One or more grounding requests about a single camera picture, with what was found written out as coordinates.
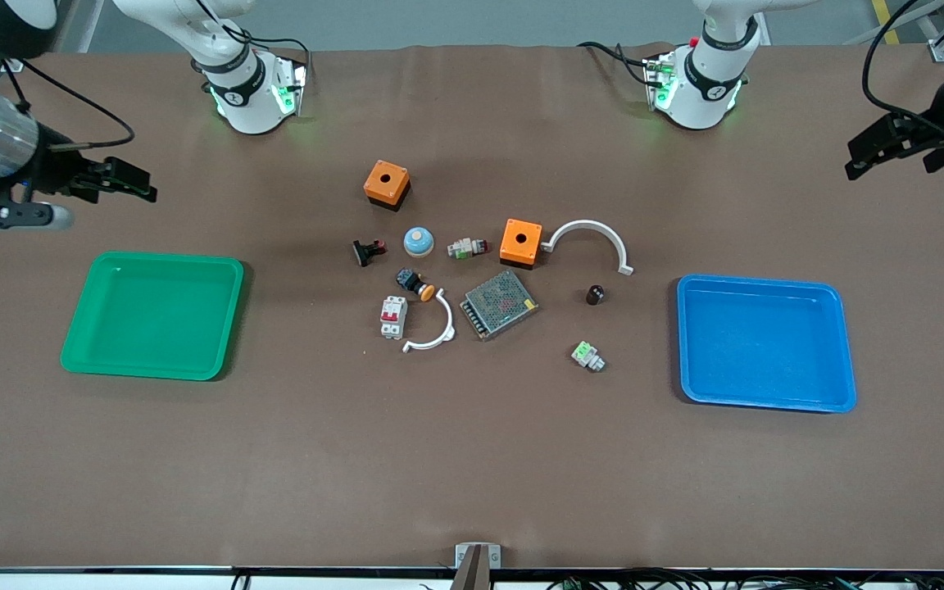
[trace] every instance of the tabletop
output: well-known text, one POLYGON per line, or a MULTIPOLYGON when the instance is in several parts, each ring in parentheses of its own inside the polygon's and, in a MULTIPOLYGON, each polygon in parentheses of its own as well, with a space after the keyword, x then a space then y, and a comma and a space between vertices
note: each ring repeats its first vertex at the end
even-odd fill
MULTIPOLYGON (((71 231, 0 232, 0 566, 426 566, 490 541, 521 568, 944 568, 944 172, 910 158, 846 179, 846 141, 881 115, 864 55, 762 48, 724 123, 688 131, 585 49, 322 53, 303 115, 262 137, 214 115, 186 56, 43 57, 138 132, 87 156, 126 158, 160 192, 54 197, 71 231), (363 194, 378 159, 411 173, 399 212, 363 194), (636 272, 578 232, 516 271, 541 309, 502 336, 481 343, 460 315, 432 351, 379 336, 401 266, 451 305, 508 268, 442 246, 497 243, 509 217, 546 235, 603 221, 636 272), (412 225, 441 251, 403 253, 412 225), (362 269, 353 239, 393 250, 362 269), (62 369, 108 250, 243 261, 219 379, 62 369), (858 406, 689 403, 674 283, 691 273, 831 284, 858 406), (606 370, 572 362, 580 340, 606 370)), ((119 132, 20 79, 45 124, 119 132)), ((878 52, 889 101, 925 108, 943 80, 922 45, 878 52)), ((407 336, 442 326, 441 306, 411 303, 407 336)))

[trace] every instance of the blue tray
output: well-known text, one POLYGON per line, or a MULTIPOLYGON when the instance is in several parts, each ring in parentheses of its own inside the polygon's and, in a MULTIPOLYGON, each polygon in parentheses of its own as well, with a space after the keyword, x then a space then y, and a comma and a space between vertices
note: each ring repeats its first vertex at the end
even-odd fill
POLYGON ((827 284, 687 275, 677 308, 690 399, 840 414, 855 406, 843 303, 827 284))

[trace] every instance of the green led light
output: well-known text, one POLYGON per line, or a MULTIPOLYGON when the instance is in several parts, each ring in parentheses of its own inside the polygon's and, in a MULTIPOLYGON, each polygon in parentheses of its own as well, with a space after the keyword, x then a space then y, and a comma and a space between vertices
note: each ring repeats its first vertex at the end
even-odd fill
POLYGON ((296 107, 293 105, 291 91, 287 90, 285 87, 279 88, 277 86, 272 86, 272 89, 276 94, 276 102, 279 104, 279 111, 282 111, 284 115, 289 115, 289 113, 295 111, 296 107))
POLYGON ((213 102, 217 105, 217 113, 218 113, 218 115, 226 116, 226 115, 225 115, 225 108, 224 108, 224 106, 221 106, 221 104, 220 104, 220 98, 217 97, 217 91, 214 90, 212 87, 210 88, 210 96, 213 97, 213 102))
POLYGON ((658 98, 655 100, 655 106, 660 109, 665 109, 671 106, 672 97, 675 94, 675 91, 679 89, 679 84, 677 84, 677 78, 672 77, 669 81, 658 89, 658 98))
POLYGON ((742 83, 738 82, 737 85, 734 86, 734 90, 731 90, 731 100, 729 103, 727 103, 727 111, 730 111, 730 109, 734 108, 734 102, 738 99, 738 90, 741 89, 742 83))

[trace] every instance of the white curved bracket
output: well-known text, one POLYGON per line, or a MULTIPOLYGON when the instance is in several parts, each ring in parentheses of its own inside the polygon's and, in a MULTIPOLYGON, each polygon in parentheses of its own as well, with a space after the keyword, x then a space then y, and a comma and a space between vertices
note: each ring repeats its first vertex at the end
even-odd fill
POLYGON ((556 243, 559 242, 559 238, 563 238, 563 234, 571 230, 592 230, 607 236, 607 238, 610 239, 610 243, 613 243, 615 249, 618 250, 618 272, 623 275, 633 273, 633 267, 629 266, 629 254, 625 251, 625 242, 622 242, 621 236, 618 235, 618 232, 611 229, 610 225, 601 224, 599 221, 576 220, 561 225, 560 228, 551 235, 548 242, 541 243, 541 251, 553 251, 554 247, 556 247, 556 243))
POLYGON ((443 330, 442 334, 439 334, 438 338, 432 340, 431 343, 418 344, 407 340, 406 343, 403 344, 404 352, 409 352, 410 348, 416 351, 427 351, 430 348, 438 347, 439 344, 449 343, 450 340, 454 339, 454 312, 450 310, 450 303, 448 303, 446 299, 443 299, 443 291, 441 288, 435 292, 435 298, 442 303, 443 309, 447 310, 446 329, 443 330))

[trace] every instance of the green tray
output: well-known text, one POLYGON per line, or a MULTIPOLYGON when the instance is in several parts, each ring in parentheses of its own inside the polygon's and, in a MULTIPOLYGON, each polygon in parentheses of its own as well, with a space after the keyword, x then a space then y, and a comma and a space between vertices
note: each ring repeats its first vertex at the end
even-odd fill
POLYGON ((90 266, 61 365, 72 373, 213 379, 225 364, 242 286, 235 258, 105 252, 90 266))

